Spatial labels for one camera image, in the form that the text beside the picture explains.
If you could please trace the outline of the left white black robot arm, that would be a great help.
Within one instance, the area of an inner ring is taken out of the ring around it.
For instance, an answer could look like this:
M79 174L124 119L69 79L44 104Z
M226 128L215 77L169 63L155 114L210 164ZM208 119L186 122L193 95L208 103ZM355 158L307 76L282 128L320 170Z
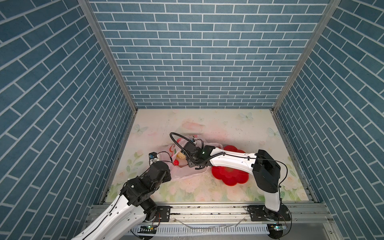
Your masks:
M169 166L158 161L136 178L128 180L119 195L74 240L118 240L144 221L152 221L157 205L151 195L171 180Z

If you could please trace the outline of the pink plastic bag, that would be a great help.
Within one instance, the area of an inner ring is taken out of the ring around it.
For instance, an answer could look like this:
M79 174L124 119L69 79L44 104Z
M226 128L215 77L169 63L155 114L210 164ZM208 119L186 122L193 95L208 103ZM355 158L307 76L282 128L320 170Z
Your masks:
M175 144L169 145L167 149L167 154L160 153L160 159L165 162L171 171L172 181L181 181L190 179L192 177L198 177L206 173L212 167L205 167L203 169L197 170L196 168L190 168L188 166L187 160L178 160L180 164L174 166L174 160L176 159L177 153L181 152L181 149Z

